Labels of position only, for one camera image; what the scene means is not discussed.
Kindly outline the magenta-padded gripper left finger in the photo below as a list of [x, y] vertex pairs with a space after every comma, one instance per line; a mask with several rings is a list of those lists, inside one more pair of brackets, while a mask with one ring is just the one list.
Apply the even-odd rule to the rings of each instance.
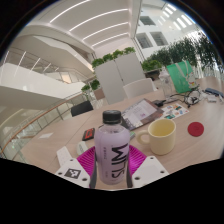
[[56, 175], [84, 188], [94, 189], [97, 182], [95, 148], [73, 158], [66, 147], [57, 151], [60, 168]]

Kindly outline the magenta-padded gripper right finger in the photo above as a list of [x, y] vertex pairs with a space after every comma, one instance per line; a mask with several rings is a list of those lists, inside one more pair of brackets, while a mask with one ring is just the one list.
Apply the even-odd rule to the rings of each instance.
[[143, 152], [129, 146], [126, 182], [128, 188], [140, 188], [168, 175], [155, 156], [146, 156]]

